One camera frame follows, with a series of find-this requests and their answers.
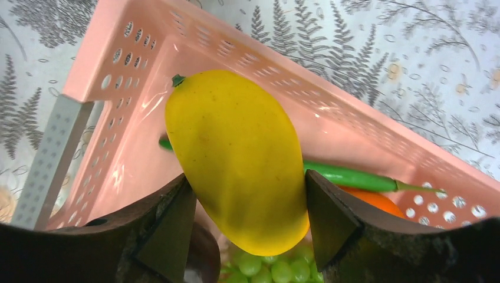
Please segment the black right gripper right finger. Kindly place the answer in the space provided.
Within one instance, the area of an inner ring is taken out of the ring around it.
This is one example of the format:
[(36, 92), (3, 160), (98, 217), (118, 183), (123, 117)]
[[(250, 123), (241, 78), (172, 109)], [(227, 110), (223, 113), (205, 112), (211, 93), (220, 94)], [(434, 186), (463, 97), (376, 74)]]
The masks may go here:
[(439, 229), (384, 212), (305, 173), (317, 269), (325, 282), (498, 282), (499, 218)]

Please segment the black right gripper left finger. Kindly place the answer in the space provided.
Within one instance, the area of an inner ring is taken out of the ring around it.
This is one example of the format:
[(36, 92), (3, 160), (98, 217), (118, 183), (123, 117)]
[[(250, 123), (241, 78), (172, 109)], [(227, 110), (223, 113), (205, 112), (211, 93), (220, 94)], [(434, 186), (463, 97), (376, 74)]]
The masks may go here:
[(196, 198), (184, 175), (84, 226), (1, 225), (2, 282), (182, 282)]

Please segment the yellow toy mango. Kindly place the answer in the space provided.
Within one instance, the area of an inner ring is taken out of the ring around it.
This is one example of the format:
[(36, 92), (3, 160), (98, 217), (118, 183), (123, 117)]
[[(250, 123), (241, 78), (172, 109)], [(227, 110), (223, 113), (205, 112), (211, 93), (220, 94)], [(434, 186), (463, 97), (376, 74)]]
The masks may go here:
[(200, 204), (237, 247), (283, 254), (307, 234), (297, 132), (279, 102), (228, 70), (172, 78), (167, 138)]

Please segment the pink plastic basket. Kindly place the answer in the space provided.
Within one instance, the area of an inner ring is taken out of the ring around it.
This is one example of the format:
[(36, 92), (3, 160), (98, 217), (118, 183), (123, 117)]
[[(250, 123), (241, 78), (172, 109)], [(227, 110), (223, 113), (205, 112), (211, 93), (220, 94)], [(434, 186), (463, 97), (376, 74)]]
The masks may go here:
[(100, 1), (11, 218), (81, 226), (175, 178), (178, 157), (233, 169), (222, 212), (303, 233), (298, 152), (431, 192), (392, 199), (408, 220), (451, 229), (499, 215), (499, 183), (186, 1)]

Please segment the green toy grape bunch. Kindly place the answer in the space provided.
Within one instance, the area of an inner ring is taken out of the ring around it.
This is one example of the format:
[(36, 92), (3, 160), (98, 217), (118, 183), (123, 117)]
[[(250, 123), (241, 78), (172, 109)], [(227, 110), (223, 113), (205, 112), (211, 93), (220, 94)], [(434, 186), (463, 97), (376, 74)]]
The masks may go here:
[(231, 282), (323, 282), (314, 258), (312, 238), (276, 256), (255, 256), (241, 250), (225, 236), (218, 239), (221, 271), (218, 281)]

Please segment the orange toy tangerine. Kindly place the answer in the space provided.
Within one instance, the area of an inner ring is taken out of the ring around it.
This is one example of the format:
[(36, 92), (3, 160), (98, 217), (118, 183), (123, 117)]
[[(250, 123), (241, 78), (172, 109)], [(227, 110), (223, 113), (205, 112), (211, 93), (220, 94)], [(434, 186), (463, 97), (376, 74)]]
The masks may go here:
[(381, 193), (370, 192), (347, 186), (339, 186), (339, 188), (389, 214), (404, 218), (404, 213), (399, 209), (399, 207)]

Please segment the dark purple toy plum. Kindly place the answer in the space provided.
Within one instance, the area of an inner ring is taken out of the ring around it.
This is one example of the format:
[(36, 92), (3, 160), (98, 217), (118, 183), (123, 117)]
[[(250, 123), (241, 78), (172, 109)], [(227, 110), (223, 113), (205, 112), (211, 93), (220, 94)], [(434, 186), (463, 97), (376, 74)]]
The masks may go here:
[(184, 282), (218, 282), (221, 256), (215, 237), (202, 225), (194, 223), (190, 238)]

